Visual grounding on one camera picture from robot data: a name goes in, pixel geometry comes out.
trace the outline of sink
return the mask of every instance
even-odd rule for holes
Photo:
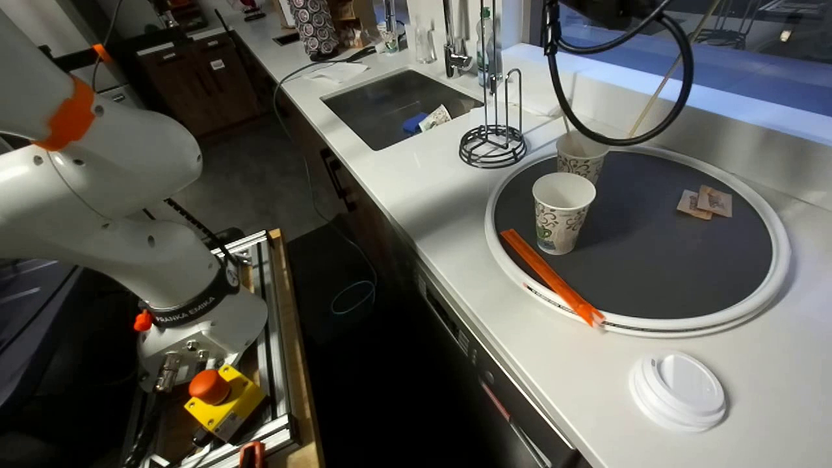
[[[403,123],[414,115],[429,115],[444,104],[451,116],[469,115],[482,107],[456,89],[447,89],[416,69],[403,69],[382,80],[371,80],[353,91],[323,98],[371,151],[382,151],[412,138]]]

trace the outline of white paper cup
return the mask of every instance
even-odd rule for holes
[[[535,198],[535,237],[549,254],[574,250],[583,221],[595,201],[595,184],[573,171],[551,171],[530,188]]]
[[[583,133],[564,133],[556,138],[556,168],[588,176],[594,184],[604,168],[608,145],[586,138]]]

